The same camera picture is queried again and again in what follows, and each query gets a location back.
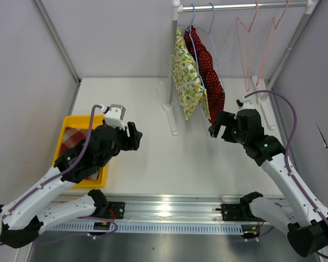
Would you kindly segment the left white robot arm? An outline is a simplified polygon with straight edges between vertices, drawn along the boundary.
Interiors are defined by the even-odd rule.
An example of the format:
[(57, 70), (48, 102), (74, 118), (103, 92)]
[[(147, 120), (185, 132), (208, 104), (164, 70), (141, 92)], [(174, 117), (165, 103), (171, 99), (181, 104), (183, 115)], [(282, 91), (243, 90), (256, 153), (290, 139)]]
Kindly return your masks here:
[(0, 246), (21, 248), (60, 223), (79, 217), (104, 217), (109, 202), (99, 189), (59, 206), (48, 204), (121, 151), (138, 150), (142, 136), (133, 122), (125, 128), (102, 124), (89, 129), (86, 138), (61, 155), (26, 193), (10, 204), (0, 205)]

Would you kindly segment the red plaid skirt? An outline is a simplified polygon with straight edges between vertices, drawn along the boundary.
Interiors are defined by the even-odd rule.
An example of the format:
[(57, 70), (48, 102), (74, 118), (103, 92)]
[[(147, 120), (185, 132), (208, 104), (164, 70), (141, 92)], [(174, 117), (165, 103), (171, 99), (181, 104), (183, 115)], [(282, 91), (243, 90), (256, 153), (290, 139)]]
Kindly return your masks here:
[(85, 140), (87, 129), (66, 127), (58, 156), (63, 155), (68, 149), (75, 147), (80, 141)]

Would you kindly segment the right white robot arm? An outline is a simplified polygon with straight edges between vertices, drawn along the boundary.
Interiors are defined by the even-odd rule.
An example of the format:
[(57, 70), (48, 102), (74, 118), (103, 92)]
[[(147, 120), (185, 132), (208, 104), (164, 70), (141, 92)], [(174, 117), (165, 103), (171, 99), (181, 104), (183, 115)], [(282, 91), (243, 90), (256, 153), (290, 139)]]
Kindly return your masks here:
[(278, 186), (291, 210), (270, 202), (259, 192), (241, 197), (239, 215), (247, 220), (268, 222), (287, 236), (295, 252), (307, 257), (328, 246), (328, 208), (305, 185), (285, 155), (279, 140), (264, 133), (261, 116), (255, 109), (242, 109), (236, 114), (221, 111), (209, 127), (217, 137), (225, 127), (222, 139), (241, 144), (246, 155), (253, 159)]

